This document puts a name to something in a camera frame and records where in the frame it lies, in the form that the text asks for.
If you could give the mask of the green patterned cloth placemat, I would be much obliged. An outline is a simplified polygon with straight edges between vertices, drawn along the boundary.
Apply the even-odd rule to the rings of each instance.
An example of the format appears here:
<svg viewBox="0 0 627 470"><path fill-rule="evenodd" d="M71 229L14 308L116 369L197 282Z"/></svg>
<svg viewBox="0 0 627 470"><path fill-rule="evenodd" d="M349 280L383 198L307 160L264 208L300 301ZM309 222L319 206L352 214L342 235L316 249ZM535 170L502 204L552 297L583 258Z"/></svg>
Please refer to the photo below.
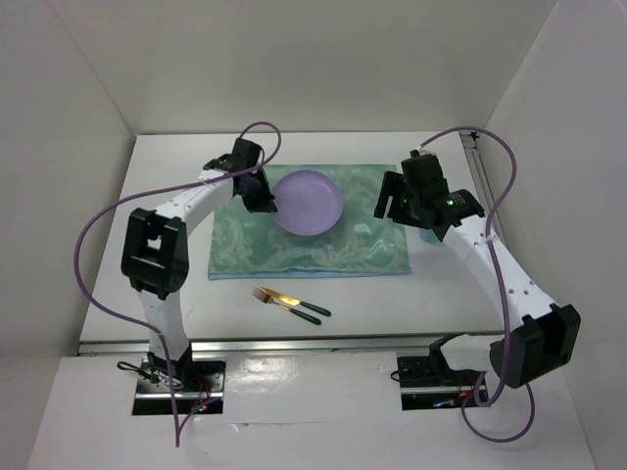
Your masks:
<svg viewBox="0 0 627 470"><path fill-rule="evenodd" d="M208 277L365 277L410 272L406 231L373 216L392 164L269 165L271 185L297 170L333 180L343 196L339 221L319 235L291 234L269 213L250 213L235 199L215 212Z"/></svg>

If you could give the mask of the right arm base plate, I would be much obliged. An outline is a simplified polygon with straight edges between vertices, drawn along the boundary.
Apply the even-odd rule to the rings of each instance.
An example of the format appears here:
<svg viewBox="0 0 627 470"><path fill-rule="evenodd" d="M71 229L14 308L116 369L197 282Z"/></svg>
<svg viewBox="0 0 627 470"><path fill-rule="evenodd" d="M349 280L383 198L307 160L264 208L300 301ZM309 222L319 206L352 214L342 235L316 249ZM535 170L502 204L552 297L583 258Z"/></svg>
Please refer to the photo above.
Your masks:
<svg viewBox="0 0 627 470"><path fill-rule="evenodd" d="M399 356L390 378L400 387L403 411L477 407L476 371L438 369L428 356Z"/></svg>

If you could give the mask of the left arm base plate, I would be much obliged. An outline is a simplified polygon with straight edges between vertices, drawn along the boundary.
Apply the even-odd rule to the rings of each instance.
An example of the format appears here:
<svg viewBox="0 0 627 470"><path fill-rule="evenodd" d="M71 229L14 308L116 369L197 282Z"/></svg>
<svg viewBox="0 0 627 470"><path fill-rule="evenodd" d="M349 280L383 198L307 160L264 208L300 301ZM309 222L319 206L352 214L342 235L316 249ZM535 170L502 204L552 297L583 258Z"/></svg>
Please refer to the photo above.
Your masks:
<svg viewBox="0 0 627 470"><path fill-rule="evenodd" d="M180 414L222 414L226 362L200 361L193 364L191 377L174 378L173 390ZM171 415L169 380L164 372L153 369L146 359L139 365L119 361L117 369L136 374L132 406L134 416Z"/></svg>

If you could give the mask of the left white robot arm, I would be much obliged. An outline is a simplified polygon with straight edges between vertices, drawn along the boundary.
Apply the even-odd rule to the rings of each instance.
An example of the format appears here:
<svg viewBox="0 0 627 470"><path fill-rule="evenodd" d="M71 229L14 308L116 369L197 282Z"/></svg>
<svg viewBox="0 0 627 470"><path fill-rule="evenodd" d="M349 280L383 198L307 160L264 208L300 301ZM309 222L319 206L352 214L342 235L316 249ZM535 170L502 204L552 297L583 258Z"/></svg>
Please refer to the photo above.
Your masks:
<svg viewBox="0 0 627 470"><path fill-rule="evenodd" d="M277 211L265 172L257 168L263 154L259 144L239 137L230 153L203 166L198 187L152 210L136 209L128 218L121 272L138 292L152 327L149 363L173 391L185 389L193 379L191 343L180 306L180 290L190 270L189 235L236 196L248 212Z"/></svg>

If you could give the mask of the purple plastic plate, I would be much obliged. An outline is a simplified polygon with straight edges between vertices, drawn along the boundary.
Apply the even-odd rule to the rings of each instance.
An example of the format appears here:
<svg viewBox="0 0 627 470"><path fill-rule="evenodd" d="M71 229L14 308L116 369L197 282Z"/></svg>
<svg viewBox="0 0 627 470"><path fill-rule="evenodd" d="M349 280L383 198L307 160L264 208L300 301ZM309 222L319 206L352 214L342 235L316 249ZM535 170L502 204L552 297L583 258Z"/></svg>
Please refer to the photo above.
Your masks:
<svg viewBox="0 0 627 470"><path fill-rule="evenodd" d="M276 223L298 236L316 236L339 221L344 198L337 184L314 170L297 170L282 177L272 188Z"/></svg>

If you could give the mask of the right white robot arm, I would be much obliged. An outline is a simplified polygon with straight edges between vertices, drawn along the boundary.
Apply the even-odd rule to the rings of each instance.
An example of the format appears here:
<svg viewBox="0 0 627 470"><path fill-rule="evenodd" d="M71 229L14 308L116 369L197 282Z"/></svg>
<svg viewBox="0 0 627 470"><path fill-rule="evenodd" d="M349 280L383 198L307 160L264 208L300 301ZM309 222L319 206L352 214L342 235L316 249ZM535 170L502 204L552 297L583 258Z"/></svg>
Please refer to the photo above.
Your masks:
<svg viewBox="0 0 627 470"><path fill-rule="evenodd" d="M575 307L558 305L531 279L476 198L450 190L435 154L413 150L401 168L385 172L375 216L432 233L473 274L504 327L501 335L464 333L432 344L431 379L448 384L462 370L494 372L517 389L567 364L581 325Z"/></svg>

